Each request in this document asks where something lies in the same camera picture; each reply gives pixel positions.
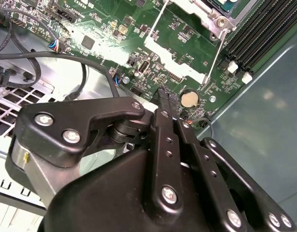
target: green circuit board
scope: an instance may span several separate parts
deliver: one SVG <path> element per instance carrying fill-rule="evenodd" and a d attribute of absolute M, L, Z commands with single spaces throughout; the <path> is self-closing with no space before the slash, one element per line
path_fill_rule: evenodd
<path fill-rule="evenodd" d="M 243 9 L 248 2 L 241 0 L 236 9 Z M 245 18 L 262 2 L 257 1 Z M 119 85 L 136 95 L 150 101 L 157 89 L 163 86 L 179 102 L 182 92 L 192 89 L 198 94 L 198 104 L 191 108 L 180 105 L 178 110 L 188 112 L 188 120 L 205 114 L 211 116 L 244 85 L 241 79 L 245 72 L 239 70 L 235 75 L 226 72 L 226 68 L 220 65 L 224 60 L 223 51 L 218 56 L 210 81 L 205 85 L 189 77 L 178 78 L 167 71 L 159 57 L 144 46 L 162 6 L 162 0 L 0 0 L 0 7 L 18 8 L 42 19 L 67 48 L 67 53 L 104 65 L 113 76 L 119 76 Z M 58 10 L 60 15 L 69 12 L 72 17 L 68 15 L 66 20 L 57 14 Z M 12 17 L 19 26 L 51 41 L 48 32 L 33 20 L 17 13 Z M 220 44 L 219 40 L 212 40 L 210 32 L 201 25 L 197 16 L 186 14 L 175 4 L 167 6 L 152 37 L 172 53 L 175 62 L 186 63 L 199 73 L 209 73 Z M 130 57 L 135 58 L 132 67 Z M 149 64 L 139 74 L 144 61 Z M 128 77 L 130 82 L 124 84 L 124 77 Z M 216 97 L 215 102 L 209 100 L 211 96 Z"/>

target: black memory slot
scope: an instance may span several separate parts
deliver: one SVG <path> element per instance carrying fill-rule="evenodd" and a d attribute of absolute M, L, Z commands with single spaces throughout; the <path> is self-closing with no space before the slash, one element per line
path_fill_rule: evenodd
<path fill-rule="evenodd" d="M 264 2 L 258 7 L 257 11 L 248 19 L 248 21 L 239 29 L 237 34 L 235 34 L 229 42 L 227 46 L 228 52 L 231 53 L 239 45 L 239 43 L 250 34 L 259 20 L 267 14 L 274 2 L 276 2 L 276 0 L 264 0 Z"/>
<path fill-rule="evenodd" d="M 235 51 L 233 52 L 233 54 L 239 59 L 239 60 L 244 60 L 243 58 L 240 58 L 242 55 L 244 55 L 244 53 L 246 51 L 250 51 L 249 48 L 252 48 L 252 46 L 255 43 L 258 43 L 258 38 L 264 33 L 265 30 L 270 30 L 270 24 L 272 23 L 272 21 L 274 21 L 279 14 L 282 12 L 283 5 L 285 6 L 285 2 L 284 0 L 279 0 L 279 2 L 277 2 L 277 4 L 270 9 L 270 11 L 268 12 L 268 14 L 259 22 L 259 24 L 257 25 L 257 27 L 253 30 L 253 33 L 250 35 L 250 37 L 248 39 L 245 39 L 240 46 L 238 46 Z"/>
<path fill-rule="evenodd" d="M 297 23 L 297 12 L 291 17 L 291 19 L 279 29 L 279 32 L 274 36 L 271 41 L 266 45 L 265 49 L 259 50 L 258 54 L 254 56 L 252 60 L 248 62 L 249 67 L 256 65 L 261 58 L 288 32 L 288 30 Z"/>
<path fill-rule="evenodd" d="M 267 24 L 267 27 L 261 30 L 261 35 L 253 41 L 253 45 L 249 49 L 246 49 L 244 52 L 242 52 L 242 55 L 239 59 L 243 63 L 247 63 L 254 56 L 254 54 L 256 54 L 262 47 L 266 46 L 268 39 L 273 37 L 278 28 L 281 27 L 281 25 L 287 20 L 289 20 L 289 17 L 295 12 L 296 9 L 297 0 L 291 2 L 281 14 L 278 14 L 278 17 L 275 18 L 273 24 Z"/>

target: screw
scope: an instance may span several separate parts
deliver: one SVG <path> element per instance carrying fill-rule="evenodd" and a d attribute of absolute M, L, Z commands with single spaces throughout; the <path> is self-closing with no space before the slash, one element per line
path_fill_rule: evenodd
<path fill-rule="evenodd" d="M 281 219 L 287 227 L 292 227 L 292 223 L 288 220 L 288 218 L 285 215 L 281 214 Z"/>
<path fill-rule="evenodd" d="M 168 113 L 166 111 L 161 111 L 161 114 L 164 116 L 164 117 L 169 117 Z"/>
<path fill-rule="evenodd" d="M 183 126 L 184 126 L 184 127 L 189 128 L 189 124 L 188 124 L 187 122 L 182 121 L 182 123 L 183 123 Z"/>
<path fill-rule="evenodd" d="M 78 132 L 75 130 L 67 130 L 62 134 L 62 137 L 65 141 L 71 143 L 71 144 L 76 144 L 80 142 L 81 136 Z"/>
<path fill-rule="evenodd" d="M 137 102 L 133 102 L 131 105 L 133 106 L 133 108 L 135 108 L 135 109 L 137 109 L 137 110 L 141 109 L 140 104 L 137 103 Z"/>
<path fill-rule="evenodd" d="M 128 84 L 130 82 L 129 77 L 125 76 L 123 77 L 123 79 L 121 80 L 124 84 Z"/>
<path fill-rule="evenodd" d="M 216 97 L 215 96 L 211 96 L 209 98 L 209 101 L 212 102 L 212 103 L 214 103 L 216 101 Z"/>
<path fill-rule="evenodd" d="M 54 123 L 54 119 L 46 114 L 39 114 L 34 118 L 35 122 L 43 127 L 48 127 Z"/>
<path fill-rule="evenodd" d="M 278 221 L 276 216 L 274 216 L 273 214 L 269 214 L 269 219 L 273 225 L 275 225 L 276 227 L 280 227 L 280 222 Z"/>
<path fill-rule="evenodd" d="M 219 18 L 217 20 L 217 26 L 219 26 L 220 28 L 222 28 L 223 26 L 225 26 L 225 19 L 224 18 Z"/>
<path fill-rule="evenodd" d="M 163 187 L 162 196 L 169 204 L 175 204 L 178 200 L 177 194 L 168 186 Z"/>
<path fill-rule="evenodd" d="M 227 216 L 230 220 L 230 222 L 235 226 L 240 228 L 241 227 L 241 220 L 239 218 L 239 216 L 235 213 L 235 211 L 233 210 L 228 210 L 227 211 Z"/>
<path fill-rule="evenodd" d="M 209 143 L 212 147 L 216 147 L 216 143 L 214 143 L 212 140 L 210 140 Z"/>

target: motherboard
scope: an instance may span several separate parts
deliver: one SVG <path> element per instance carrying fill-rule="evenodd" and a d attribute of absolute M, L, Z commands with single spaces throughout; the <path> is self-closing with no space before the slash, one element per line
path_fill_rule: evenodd
<path fill-rule="evenodd" d="M 297 0 L 0 0 L 41 19 L 60 52 L 105 66 L 152 101 L 162 87 L 195 128 L 212 117 L 297 31 Z M 52 43 L 29 17 L 19 27 Z"/>

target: black cable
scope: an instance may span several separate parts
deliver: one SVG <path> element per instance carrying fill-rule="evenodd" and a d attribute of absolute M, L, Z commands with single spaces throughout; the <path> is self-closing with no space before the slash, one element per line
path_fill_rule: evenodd
<path fill-rule="evenodd" d="M 0 8 L 0 21 L 1 23 L 6 26 L 6 22 L 5 20 L 8 21 L 7 25 L 8 25 L 8 34 L 6 35 L 6 37 L 4 38 L 4 40 L 2 41 L 1 45 L 0 45 L 0 52 L 7 46 L 7 44 L 9 43 L 10 39 L 11 39 L 11 33 L 13 30 L 13 25 L 12 25 L 12 21 L 10 19 L 10 17 L 8 16 L 8 14 L 4 11 L 1 10 Z"/>
<path fill-rule="evenodd" d="M 87 81 L 87 70 L 86 70 L 85 64 L 81 63 L 81 67 L 82 67 L 82 73 L 83 73 L 81 85 L 79 86 L 77 91 L 72 92 L 67 97 L 65 97 L 64 101 L 72 101 L 72 100 L 78 98 L 78 96 L 80 96 L 80 94 L 86 84 L 86 81 Z"/>
<path fill-rule="evenodd" d="M 213 129 L 213 125 L 212 125 L 211 121 L 208 120 L 205 117 L 201 117 L 201 118 L 197 118 L 197 119 L 193 120 L 193 123 L 201 122 L 201 121 L 206 122 L 208 124 L 208 126 L 210 127 L 210 129 L 211 129 L 211 138 L 213 139 L 214 138 L 214 129 Z"/>
<path fill-rule="evenodd" d="M 83 63 L 85 65 L 91 66 L 92 68 L 96 69 L 97 71 L 104 74 L 108 80 L 108 83 L 110 85 L 111 92 L 113 94 L 113 97 L 119 97 L 118 90 L 116 89 L 112 76 L 108 72 L 108 70 L 89 59 L 82 58 L 82 57 L 75 57 L 67 54 L 57 54 L 55 52 L 31 52 L 31 53 L 15 53 L 15 54 L 0 54 L 0 60 L 2 59 L 24 59 L 24 58 L 41 58 L 41 57 L 49 57 L 49 58 L 62 58 L 62 59 L 69 59 L 73 61 L 77 61 L 80 63 Z"/>
<path fill-rule="evenodd" d="M 13 41 L 13 43 L 17 46 L 17 48 L 23 52 L 23 53 L 27 53 L 29 52 L 22 44 L 21 42 L 18 40 L 16 34 L 14 31 L 12 31 L 11 34 L 11 39 Z M 6 86 L 8 87 L 12 87 L 12 88 L 28 88 L 30 86 L 33 86 L 34 84 L 36 84 L 40 79 L 41 79 L 41 67 L 39 62 L 37 61 L 36 58 L 28 58 L 28 61 L 30 62 L 30 64 L 32 65 L 34 72 L 36 74 L 35 80 L 31 83 L 27 83 L 27 84 L 19 84 L 19 83 L 14 83 L 14 82 L 8 82 L 6 84 Z"/>
<path fill-rule="evenodd" d="M 3 10 L 3 11 L 7 11 L 7 12 L 15 12 L 15 13 L 18 13 L 18 14 L 22 14 L 22 15 L 27 16 L 28 18 L 33 19 L 34 21 L 36 21 L 39 24 L 41 24 L 48 31 L 48 33 L 50 33 L 50 35 L 55 40 L 58 40 L 57 36 L 51 31 L 51 29 L 44 22 L 42 22 L 40 19 L 38 19 L 37 17 L 35 17 L 35 16 L 33 16 L 33 15 L 25 12 L 25 11 L 22 11 L 22 10 L 19 10 L 19 9 L 15 9 L 15 8 L 0 8 L 0 9 Z"/>

